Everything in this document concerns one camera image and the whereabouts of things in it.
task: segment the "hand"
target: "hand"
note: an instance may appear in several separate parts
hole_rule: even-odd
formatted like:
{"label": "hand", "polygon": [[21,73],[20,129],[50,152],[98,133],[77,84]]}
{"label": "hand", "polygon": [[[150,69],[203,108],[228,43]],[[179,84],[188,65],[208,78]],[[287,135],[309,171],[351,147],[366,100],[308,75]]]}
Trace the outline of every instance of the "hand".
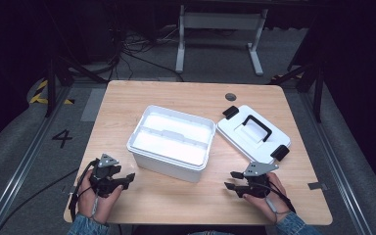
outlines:
{"label": "hand", "polygon": [[[268,180],[272,182],[280,190],[280,193],[286,196],[286,190],[283,187],[277,175],[275,173],[269,172],[267,174],[267,177]],[[283,202],[283,200],[280,199],[280,197],[273,192],[270,192],[266,198],[268,198],[273,204],[273,206],[276,208],[277,214],[271,210],[265,199],[256,198],[250,194],[244,194],[243,198],[256,208],[261,210],[264,213],[264,215],[273,223],[280,222],[284,217],[286,217],[286,215],[290,211],[285,202]]]}
{"label": "hand", "polygon": [[105,224],[109,218],[113,205],[118,200],[123,189],[122,185],[119,185],[111,195],[107,198],[98,198],[96,212],[92,216],[93,206],[98,197],[93,189],[91,189],[90,176],[93,170],[88,170],[83,178],[83,181],[78,188],[78,211],[84,216],[94,219],[96,222]]}

